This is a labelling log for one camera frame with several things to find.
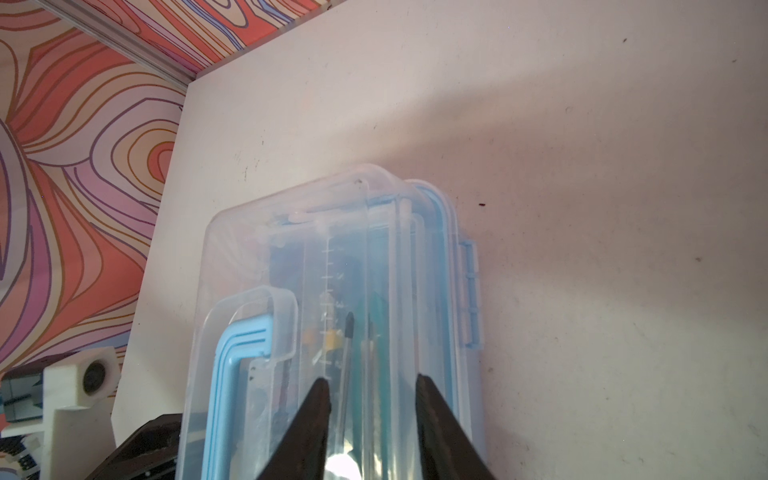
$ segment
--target colorful patterned wall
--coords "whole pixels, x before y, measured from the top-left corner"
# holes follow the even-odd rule
[[[85,0],[197,73],[328,0]]]
[[[32,0],[0,0],[0,372],[124,352],[183,103]]]

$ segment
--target blue plastic handle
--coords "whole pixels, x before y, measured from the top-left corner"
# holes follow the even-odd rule
[[[272,353],[273,318],[260,315],[231,323],[216,346],[203,451],[203,480],[227,480],[240,361]]]

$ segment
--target white table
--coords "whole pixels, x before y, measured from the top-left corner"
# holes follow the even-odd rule
[[[499,478],[766,478],[767,45],[761,0],[349,0],[195,81],[118,442],[183,408],[210,218],[373,162],[478,242]]]

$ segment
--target transparent plastic container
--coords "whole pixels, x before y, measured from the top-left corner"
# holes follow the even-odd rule
[[[418,373],[482,457],[474,243],[432,185],[363,165],[207,228],[177,480],[253,480],[329,380],[326,478],[421,478]]]

